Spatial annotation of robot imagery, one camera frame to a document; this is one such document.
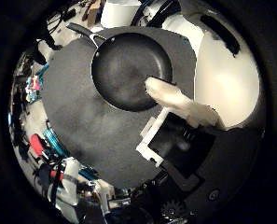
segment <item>blue object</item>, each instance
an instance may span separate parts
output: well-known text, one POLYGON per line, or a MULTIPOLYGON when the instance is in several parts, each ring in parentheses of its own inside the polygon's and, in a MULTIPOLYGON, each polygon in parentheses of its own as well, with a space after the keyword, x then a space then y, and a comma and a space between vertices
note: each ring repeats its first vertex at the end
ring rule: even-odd
MULTIPOLYGON (((69 152, 62 145, 56 133, 52 129, 46 129, 43 134, 49 142, 51 148, 55 150, 58 155, 63 158, 70 157, 69 152)), ((90 166, 85 166, 84 168, 79 170, 79 174, 88 180, 98 179, 97 172, 90 166)))
POLYGON ((46 129, 43 134, 57 154, 64 158, 69 157, 68 151, 63 147, 56 133, 52 129, 46 129))

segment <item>frying pan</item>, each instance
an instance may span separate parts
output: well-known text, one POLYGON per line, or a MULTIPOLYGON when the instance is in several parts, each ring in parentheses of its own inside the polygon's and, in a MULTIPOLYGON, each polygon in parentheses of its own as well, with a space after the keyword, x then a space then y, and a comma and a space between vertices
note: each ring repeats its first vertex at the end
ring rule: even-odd
POLYGON ((122 33, 106 39, 78 24, 69 23, 67 28, 90 38, 96 46, 91 77, 96 90, 110 105, 139 112, 157 104, 145 92, 145 80, 157 77, 171 82, 173 79, 171 61, 160 44, 138 33, 122 33))

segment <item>white container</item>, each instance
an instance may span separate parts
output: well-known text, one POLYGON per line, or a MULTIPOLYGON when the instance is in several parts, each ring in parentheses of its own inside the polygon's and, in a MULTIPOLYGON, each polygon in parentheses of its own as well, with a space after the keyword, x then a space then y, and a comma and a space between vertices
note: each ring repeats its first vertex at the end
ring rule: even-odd
POLYGON ((101 25, 113 28, 131 25, 141 2, 138 0, 107 0, 101 17, 101 25))
POLYGON ((164 30, 172 31, 188 38, 196 57, 201 47, 204 33, 202 29, 187 21, 183 15, 175 14, 166 19, 162 24, 164 30))

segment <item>pan handle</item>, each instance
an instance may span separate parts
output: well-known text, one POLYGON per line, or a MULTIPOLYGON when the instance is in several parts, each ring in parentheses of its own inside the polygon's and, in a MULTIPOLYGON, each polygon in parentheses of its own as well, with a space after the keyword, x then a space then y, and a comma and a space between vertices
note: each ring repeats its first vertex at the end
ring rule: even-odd
POLYGON ((97 35, 94 32, 92 32, 91 30, 89 30, 79 24, 75 24, 73 22, 70 22, 69 24, 67 24, 66 28, 88 37, 92 41, 92 43, 95 45, 96 48, 99 48, 99 45, 95 41, 96 37, 102 39, 103 42, 106 40, 106 38, 104 38, 103 36, 97 35))

